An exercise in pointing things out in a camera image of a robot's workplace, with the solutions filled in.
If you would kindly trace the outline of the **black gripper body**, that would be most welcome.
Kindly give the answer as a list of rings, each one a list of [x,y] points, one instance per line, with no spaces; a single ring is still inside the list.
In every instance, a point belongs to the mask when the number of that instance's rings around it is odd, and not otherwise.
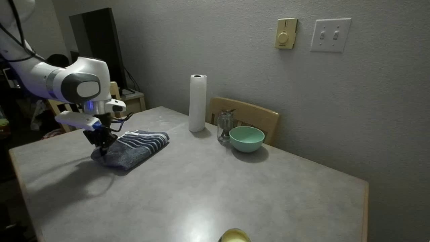
[[[98,119],[100,123],[93,130],[85,130],[84,134],[96,146],[109,146],[117,138],[110,129],[112,117],[109,114],[100,114]]]

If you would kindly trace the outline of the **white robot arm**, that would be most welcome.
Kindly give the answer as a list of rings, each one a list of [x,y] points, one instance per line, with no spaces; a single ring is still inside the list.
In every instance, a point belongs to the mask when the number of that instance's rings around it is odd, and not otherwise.
[[[105,154],[117,139],[110,114],[127,110],[110,94],[110,72],[104,60],[80,56],[67,67],[50,64],[24,37],[22,22],[33,13],[35,0],[0,0],[0,55],[18,74],[22,86],[41,98],[77,103],[82,111],[65,110],[59,123],[82,129],[86,138]]]

